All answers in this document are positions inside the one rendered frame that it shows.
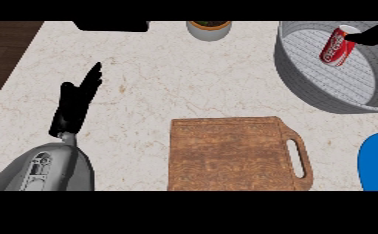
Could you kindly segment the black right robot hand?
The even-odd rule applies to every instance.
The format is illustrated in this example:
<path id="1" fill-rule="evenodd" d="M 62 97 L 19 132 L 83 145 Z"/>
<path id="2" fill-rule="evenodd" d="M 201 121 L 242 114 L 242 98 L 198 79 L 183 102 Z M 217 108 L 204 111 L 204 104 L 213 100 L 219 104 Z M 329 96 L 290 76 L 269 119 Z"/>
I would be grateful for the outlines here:
<path id="1" fill-rule="evenodd" d="M 349 34 L 346 40 L 366 46 L 378 45 L 378 25 L 362 33 Z"/>

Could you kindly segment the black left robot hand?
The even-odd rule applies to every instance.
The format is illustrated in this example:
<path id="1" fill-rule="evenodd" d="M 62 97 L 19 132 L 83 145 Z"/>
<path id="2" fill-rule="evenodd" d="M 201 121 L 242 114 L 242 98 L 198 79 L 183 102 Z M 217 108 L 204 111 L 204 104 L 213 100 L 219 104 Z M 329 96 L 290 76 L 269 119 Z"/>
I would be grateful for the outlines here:
<path id="1" fill-rule="evenodd" d="M 72 134 L 80 132 L 89 105 L 102 84 L 101 70 L 102 64 L 96 63 L 80 86 L 75 86 L 71 82 L 61 84 L 59 105 L 49 129 L 49 135 L 56 138 L 59 138 L 65 132 Z"/>

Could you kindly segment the red soda can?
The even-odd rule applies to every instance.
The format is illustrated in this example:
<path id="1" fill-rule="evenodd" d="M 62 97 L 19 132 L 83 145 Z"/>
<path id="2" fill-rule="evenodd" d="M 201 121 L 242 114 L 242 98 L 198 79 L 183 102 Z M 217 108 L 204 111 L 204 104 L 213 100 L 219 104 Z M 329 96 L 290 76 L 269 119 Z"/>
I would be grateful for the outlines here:
<path id="1" fill-rule="evenodd" d="M 354 42 L 347 41 L 346 36 L 359 32 L 360 30 L 349 25 L 340 25 L 335 28 L 319 54 L 325 65 L 338 67 L 344 64 L 354 48 Z"/>

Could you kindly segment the grey woven basket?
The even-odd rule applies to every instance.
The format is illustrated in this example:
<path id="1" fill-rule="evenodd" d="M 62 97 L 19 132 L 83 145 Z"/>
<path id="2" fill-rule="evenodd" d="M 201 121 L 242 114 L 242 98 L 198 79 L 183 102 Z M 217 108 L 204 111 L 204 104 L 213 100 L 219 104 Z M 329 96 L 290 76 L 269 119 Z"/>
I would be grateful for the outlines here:
<path id="1" fill-rule="evenodd" d="M 326 66 L 319 54 L 334 29 L 360 31 L 378 21 L 281 21 L 275 44 L 279 77 L 297 97 L 337 114 L 378 113 L 378 45 L 356 45 L 344 64 Z"/>

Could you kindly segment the brown wooden cutting board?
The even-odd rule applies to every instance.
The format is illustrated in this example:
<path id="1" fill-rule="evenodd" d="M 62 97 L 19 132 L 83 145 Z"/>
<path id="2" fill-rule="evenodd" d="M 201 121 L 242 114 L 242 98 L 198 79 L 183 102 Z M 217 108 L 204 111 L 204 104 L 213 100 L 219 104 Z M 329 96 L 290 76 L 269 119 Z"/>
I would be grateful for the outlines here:
<path id="1" fill-rule="evenodd" d="M 171 191 L 307 191 L 312 185 L 304 141 L 279 118 L 171 121 Z"/>

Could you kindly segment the black appliance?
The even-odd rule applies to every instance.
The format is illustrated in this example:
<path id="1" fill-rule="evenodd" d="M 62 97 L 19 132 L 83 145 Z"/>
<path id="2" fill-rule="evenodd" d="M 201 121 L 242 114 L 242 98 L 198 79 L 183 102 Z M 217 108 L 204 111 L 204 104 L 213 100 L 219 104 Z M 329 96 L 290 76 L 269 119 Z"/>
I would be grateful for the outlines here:
<path id="1" fill-rule="evenodd" d="M 146 32 L 148 21 L 75 21 L 75 26 L 83 31 Z"/>

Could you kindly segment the white plant pot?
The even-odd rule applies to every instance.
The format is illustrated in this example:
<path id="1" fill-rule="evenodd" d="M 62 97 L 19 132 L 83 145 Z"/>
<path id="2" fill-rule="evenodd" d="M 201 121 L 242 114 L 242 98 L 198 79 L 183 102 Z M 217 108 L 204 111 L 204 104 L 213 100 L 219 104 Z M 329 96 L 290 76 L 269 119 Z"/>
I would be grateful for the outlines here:
<path id="1" fill-rule="evenodd" d="M 191 35 L 201 41 L 213 42 L 226 37 L 230 31 L 232 22 L 226 21 L 219 26 L 204 26 L 195 21 L 186 22 L 186 27 Z"/>

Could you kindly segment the blue round object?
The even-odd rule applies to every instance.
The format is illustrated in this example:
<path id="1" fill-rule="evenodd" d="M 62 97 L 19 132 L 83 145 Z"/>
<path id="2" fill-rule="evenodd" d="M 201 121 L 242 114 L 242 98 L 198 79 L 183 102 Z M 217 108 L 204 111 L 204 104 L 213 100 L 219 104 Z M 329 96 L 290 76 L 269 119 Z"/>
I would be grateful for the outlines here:
<path id="1" fill-rule="evenodd" d="M 378 191 L 378 133 L 371 135 L 359 149 L 357 171 L 365 191 Z"/>

